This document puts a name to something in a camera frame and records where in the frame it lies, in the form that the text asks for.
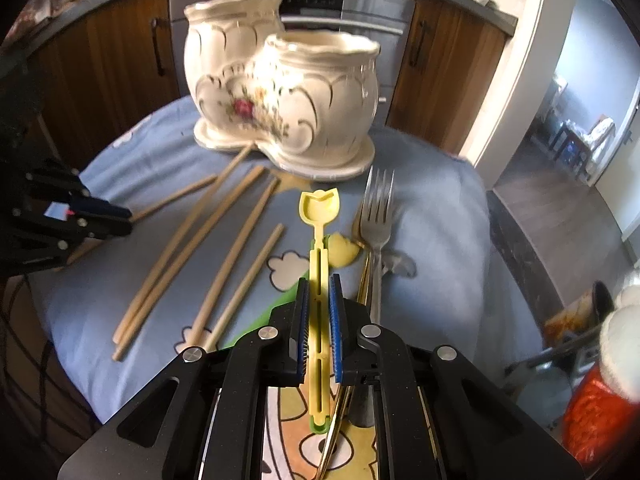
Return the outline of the stainless steel built-in oven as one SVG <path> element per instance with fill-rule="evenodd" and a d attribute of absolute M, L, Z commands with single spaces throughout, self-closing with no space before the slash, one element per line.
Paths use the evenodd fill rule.
<path fill-rule="evenodd" d="M 183 68 L 188 20 L 183 9 L 208 0 L 168 0 L 172 52 L 180 96 L 189 93 Z M 384 125 L 390 112 L 402 56 L 413 16 L 412 0 L 283 0 L 281 20 L 287 29 L 331 29 L 365 36 L 380 44 L 376 73 L 380 95 L 374 122 Z"/>

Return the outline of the cream floral ceramic utensil holder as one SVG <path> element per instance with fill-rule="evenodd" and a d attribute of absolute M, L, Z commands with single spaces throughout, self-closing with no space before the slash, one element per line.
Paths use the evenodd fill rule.
<path fill-rule="evenodd" d="M 280 170 L 346 181 L 372 165 L 378 42 L 287 29 L 282 0 L 209 0 L 184 9 L 183 52 L 203 148 L 252 148 Z"/>

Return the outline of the silver steel fork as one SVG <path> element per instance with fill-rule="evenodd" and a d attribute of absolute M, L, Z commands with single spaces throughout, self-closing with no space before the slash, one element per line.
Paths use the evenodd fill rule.
<path fill-rule="evenodd" d="M 370 250 L 370 319 L 381 323 L 382 250 L 390 241 L 393 225 L 395 173 L 371 167 L 363 193 L 360 235 Z"/>

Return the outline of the wooden chair with cloth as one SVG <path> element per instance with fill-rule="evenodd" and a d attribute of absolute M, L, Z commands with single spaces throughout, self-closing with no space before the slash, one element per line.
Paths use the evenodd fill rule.
<path fill-rule="evenodd" d="M 575 169 L 575 177 L 589 179 L 597 169 L 599 159 L 612 139 L 616 125 L 611 117 L 602 115 L 590 130 L 579 127 L 567 119 L 561 122 L 559 131 L 550 143 L 554 149 L 553 160 L 559 160 L 570 145 L 573 151 L 568 159 Z"/>

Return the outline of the yellow plastic tulip spoon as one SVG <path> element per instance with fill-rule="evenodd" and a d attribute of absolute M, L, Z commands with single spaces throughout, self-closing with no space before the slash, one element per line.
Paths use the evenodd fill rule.
<path fill-rule="evenodd" d="M 337 218 L 339 212 L 340 196 L 336 188 L 300 194 L 299 218 L 314 229 L 308 269 L 306 363 L 309 425 L 314 434 L 325 434 L 331 422 L 330 272 L 324 228 Z"/>

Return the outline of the orange mesh bag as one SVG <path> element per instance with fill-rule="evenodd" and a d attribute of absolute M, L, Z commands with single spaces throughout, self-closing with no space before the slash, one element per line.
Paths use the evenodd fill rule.
<path fill-rule="evenodd" d="M 616 393 L 591 367 L 563 416 L 562 445 L 585 472 L 597 469 L 616 449 L 639 417 L 639 404 Z"/>

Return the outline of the silver steel spoon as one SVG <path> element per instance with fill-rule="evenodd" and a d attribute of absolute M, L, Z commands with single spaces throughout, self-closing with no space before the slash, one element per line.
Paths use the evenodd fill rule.
<path fill-rule="evenodd" d="M 414 278 L 416 276 L 416 263 L 413 258 L 403 252 L 385 249 L 382 251 L 383 273 L 394 274 L 402 278 Z"/>

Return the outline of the white fluffy towel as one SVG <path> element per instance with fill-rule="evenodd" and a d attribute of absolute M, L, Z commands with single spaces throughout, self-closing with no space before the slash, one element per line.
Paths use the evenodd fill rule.
<path fill-rule="evenodd" d="M 613 392 L 639 402 L 639 270 L 623 281 L 600 331 L 600 373 Z"/>

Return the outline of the blue cartoon cushion cloth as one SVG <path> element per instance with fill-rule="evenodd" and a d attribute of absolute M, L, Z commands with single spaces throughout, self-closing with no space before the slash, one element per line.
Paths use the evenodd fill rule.
<path fill-rule="evenodd" d="M 97 196 L 139 209 L 228 165 L 229 156 L 193 140 L 190 99 L 144 118 L 85 169 L 81 180 Z M 383 324 L 407 343 L 431 350 L 451 344 L 491 380 L 541 340 L 528 307 L 491 243 L 494 199 L 473 167 L 413 136 L 375 127 L 375 162 L 395 173 L 390 248 L 416 263 L 416 276 L 386 278 Z M 262 170 L 206 235 L 146 320 L 126 358 L 114 361 L 112 335 L 179 223 L 194 205 L 187 197 L 142 221 L 59 271 L 30 279 L 32 298 L 64 372 L 101 422 L 109 420 L 186 345 L 195 315 L 224 257 L 272 177 L 268 162 L 245 159 L 236 185 Z M 220 295 L 226 304 L 276 226 L 283 226 L 255 283 L 220 340 L 229 347 L 265 323 L 271 308 L 295 294 L 308 269 L 310 226 L 297 209 L 303 182 L 285 174 L 248 238 Z"/>

